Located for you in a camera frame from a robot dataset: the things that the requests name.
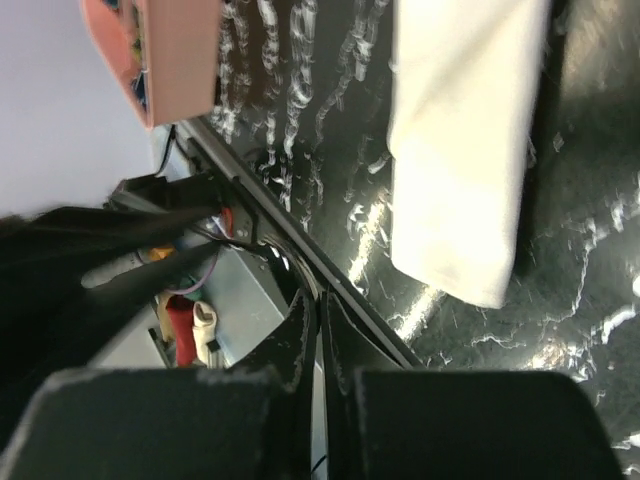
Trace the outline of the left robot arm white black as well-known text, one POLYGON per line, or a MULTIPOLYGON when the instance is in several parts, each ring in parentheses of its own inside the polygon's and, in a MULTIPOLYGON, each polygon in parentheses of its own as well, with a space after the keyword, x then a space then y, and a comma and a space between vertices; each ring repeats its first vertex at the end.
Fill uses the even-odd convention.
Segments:
POLYGON ((96 287, 85 274, 158 246, 209 216, 62 207, 1 222, 1 427, 10 429, 54 372, 84 366, 160 290, 212 256, 207 244, 135 268, 96 287))

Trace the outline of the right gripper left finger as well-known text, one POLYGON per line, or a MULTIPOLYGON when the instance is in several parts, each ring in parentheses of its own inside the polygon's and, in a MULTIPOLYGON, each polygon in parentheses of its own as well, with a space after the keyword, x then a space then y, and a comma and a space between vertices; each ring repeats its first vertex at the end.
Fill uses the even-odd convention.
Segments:
POLYGON ((276 330, 226 370, 89 365, 111 324, 65 321, 8 374, 25 406, 5 479, 307 479, 315 303, 299 290, 276 330))

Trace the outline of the white cloth napkin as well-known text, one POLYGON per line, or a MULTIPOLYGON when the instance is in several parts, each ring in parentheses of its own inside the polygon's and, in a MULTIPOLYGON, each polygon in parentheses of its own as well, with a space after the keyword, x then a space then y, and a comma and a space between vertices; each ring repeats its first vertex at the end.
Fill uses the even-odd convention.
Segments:
POLYGON ((390 258, 478 307, 503 305, 513 268, 550 10, 540 0, 394 6, 390 258))

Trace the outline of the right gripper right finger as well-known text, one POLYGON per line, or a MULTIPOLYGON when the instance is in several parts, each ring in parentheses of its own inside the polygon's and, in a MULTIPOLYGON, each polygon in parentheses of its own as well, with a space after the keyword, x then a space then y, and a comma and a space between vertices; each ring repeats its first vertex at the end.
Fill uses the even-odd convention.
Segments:
POLYGON ((619 479, 594 407, 549 371, 402 369, 322 297, 332 479, 619 479))

